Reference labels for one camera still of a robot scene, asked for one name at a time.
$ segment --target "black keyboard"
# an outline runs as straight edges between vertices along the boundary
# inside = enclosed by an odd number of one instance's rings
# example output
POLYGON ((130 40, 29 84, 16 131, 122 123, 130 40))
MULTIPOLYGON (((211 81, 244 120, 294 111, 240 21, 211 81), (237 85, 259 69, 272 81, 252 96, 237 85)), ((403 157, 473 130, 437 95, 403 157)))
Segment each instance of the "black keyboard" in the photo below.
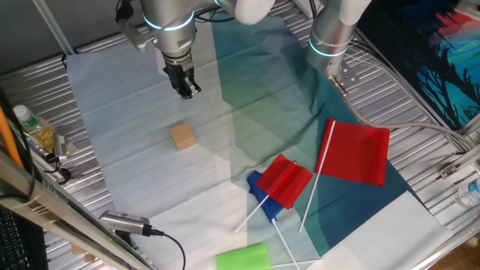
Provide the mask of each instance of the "black keyboard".
POLYGON ((0 205, 0 269, 32 269, 12 212, 0 205))

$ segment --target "white bottle cap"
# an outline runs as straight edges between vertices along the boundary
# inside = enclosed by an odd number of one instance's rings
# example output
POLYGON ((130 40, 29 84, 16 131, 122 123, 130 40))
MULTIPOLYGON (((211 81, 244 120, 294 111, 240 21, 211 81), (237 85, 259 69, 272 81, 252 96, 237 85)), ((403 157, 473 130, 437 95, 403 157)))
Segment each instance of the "white bottle cap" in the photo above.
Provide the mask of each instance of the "white bottle cap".
POLYGON ((32 112, 30 112, 30 109, 23 105, 15 106, 13 111, 21 123, 27 122, 32 117, 32 112))

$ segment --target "plastic bottle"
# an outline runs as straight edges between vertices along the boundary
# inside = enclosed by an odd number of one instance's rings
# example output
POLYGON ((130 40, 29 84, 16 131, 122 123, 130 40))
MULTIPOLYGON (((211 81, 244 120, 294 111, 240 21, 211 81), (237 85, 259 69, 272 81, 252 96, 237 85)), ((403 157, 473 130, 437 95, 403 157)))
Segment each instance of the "plastic bottle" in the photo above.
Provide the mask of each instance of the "plastic bottle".
POLYGON ((15 106, 13 111, 26 133, 34 138, 43 149, 51 153, 53 151, 53 134, 55 133, 53 127, 45 119, 34 115, 26 106, 15 106))
POLYGON ((476 206, 480 204, 480 187, 478 178, 458 189, 456 200, 465 206, 476 206))

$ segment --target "white stick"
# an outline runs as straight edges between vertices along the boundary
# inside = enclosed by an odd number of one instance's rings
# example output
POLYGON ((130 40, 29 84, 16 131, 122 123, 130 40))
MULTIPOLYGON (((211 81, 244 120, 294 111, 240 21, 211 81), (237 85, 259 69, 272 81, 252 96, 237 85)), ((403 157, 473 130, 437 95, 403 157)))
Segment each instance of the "white stick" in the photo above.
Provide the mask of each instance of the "white stick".
MULTIPOLYGON (((320 261, 320 259, 312 259, 312 260, 309 260, 309 261, 297 262, 297 264, 316 263, 318 261, 320 261)), ((284 266, 294 266, 294 265, 295 265, 294 262, 287 262, 287 263, 279 263, 277 265, 272 265, 271 267, 272 268, 280 268, 280 267, 284 267, 284 266)))
POLYGON ((279 235, 280 238, 282 239, 283 245, 285 246, 286 251, 288 251, 288 254, 290 255, 290 258, 292 258, 292 261, 293 261, 293 263, 295 264, 295 267, 297 268, 297 270, 300 270, 299 265, 298 265, 297 262, 295 261, 295 258, 293 258, 292 251, 290 251, 290 249, 288 248, 287 243, 285 242, 285 239, 284 239, 284 237, 282 236, 282 233, 280 232, 280 230, 279 230, 278 227, 277 227, 277 221, 276 221, 275 219, 272 219, 272 220, 271 220, 271 223, 273 224, 273 226, 274 226, 275 229, 277 230, 278 235, 279 235))
POLYGON ((325 162, 325 157, 327 156, 327 151, 329 150, 330 141, 332 140, 333 129, 335 128, 335 123, 336 121, 333 121, 333 124, 331 125, 330 134, 328 135, 327 145, 325 147, 325 151, 323 152, 322 161, 320 162, 320 168, 318 169, 315 182, 313 183, 312 193, 310 194, 310 199, 308 199, 307 208, 305 209, 305 213, 303 214, 303 218, 301 219, 300 228, 298 228, 299 233, 301 233, 303 230, 303 225, 305 224, 305 220, 307 219, 308 209, 310 209, 310 204, 312 203, 315 190, 317 189, 318 178, 320 177, 320 173, 322 172, 323 163, 325 162))
POLYGON ((255 212, 260 208, 260 206, 262 206, 262 204, 263 204, 269 197, 270 197, 269 195, 265 196, 265 199, 263 199, 263 201, 262 201, 261 203, 259 203, 259 204, 256 206, 256 208, 248 215, 247 219, 240 224, 240 226, 237 228, 237 230, 235 231, 235 233, 237 233, 237 232, 240 230, 240 228, 242 228, 242 227, 247 223, 247 221, 252 217, 252 215, 255 214, 255 212))

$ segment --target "colorful poster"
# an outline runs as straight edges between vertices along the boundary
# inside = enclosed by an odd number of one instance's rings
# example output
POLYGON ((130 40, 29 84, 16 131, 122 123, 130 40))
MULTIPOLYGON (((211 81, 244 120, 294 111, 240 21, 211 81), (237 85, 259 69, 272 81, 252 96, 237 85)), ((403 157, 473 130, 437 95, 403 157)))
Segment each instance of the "colorful poster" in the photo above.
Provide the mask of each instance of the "colorful poster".
POLYGON ((373 0, 358 27, 458 130, 480 113, 479 20, 479 0, 373 0))

